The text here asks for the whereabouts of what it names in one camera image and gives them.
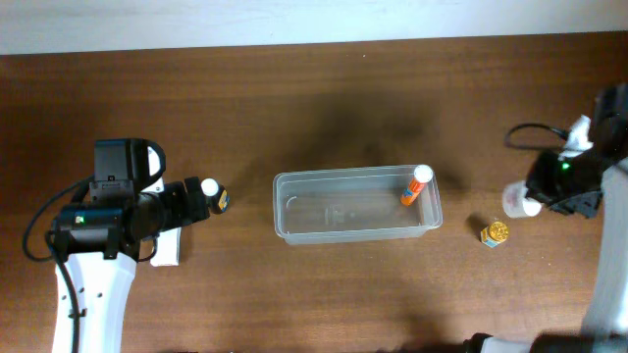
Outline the white plastic bottle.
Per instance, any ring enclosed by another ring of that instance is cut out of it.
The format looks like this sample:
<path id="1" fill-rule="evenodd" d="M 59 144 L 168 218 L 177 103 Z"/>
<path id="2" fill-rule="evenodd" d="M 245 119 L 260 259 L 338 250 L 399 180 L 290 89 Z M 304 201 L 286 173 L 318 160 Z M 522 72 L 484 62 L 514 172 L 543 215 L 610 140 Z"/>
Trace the white plastic bottle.
<path id="1" fill-rule="evenodd" d="M 509 184 L 502 193 L 502 209 L 511 219 L 536 217 L 543 205 L 527 197 L 528 188 L 525 180 Z"/>

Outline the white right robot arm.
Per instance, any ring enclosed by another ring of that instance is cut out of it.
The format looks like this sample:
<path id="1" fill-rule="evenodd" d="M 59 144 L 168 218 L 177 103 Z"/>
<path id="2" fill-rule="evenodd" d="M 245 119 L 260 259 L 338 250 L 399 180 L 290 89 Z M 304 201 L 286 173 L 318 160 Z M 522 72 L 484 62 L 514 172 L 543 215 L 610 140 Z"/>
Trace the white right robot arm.
<path id="1" fill-rule="evenodd" d="M 526 178 L 507 186 L 502 208 L 530 218 L 542 208 L 587 219 L 603 214 L 594 294 L 577 334 L 539 334 L 531 342 L 476 333 L 463 352 L 624 352 L 627 349 L 627 85 L 602 90 L 590 117 L 559 132 L 557 148 L 542 147 Z"/>

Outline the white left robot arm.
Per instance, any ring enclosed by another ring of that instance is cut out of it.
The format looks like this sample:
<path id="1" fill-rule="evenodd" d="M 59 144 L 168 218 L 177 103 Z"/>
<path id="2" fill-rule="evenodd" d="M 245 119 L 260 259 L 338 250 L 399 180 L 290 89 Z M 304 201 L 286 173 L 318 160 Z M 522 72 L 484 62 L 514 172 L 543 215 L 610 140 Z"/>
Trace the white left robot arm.
<path id="1" fill-rule="evenodd" d="M 58 288 L 55 352 L 118 352 L 136 268 L 180 261 L 184 227 L 210 216 L 198 177 L 167 183 L 162 147 L 98 140 L 94 173 L 45 234 Z"/>

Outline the orange tube white cap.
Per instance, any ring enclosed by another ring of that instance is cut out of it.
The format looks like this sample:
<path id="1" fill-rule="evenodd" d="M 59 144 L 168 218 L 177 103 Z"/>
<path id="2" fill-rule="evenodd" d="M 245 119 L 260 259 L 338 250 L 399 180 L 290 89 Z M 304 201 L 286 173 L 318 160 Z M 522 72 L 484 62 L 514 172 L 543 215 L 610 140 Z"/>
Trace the orange tube white cap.
<path id="1" fill-rule="evenodd" d="M 418 165 L 413 171 L 411 181 L 400 196 L 401 204 L 411 206 L 433 177 L 434 171 L 430 166 Z"/>

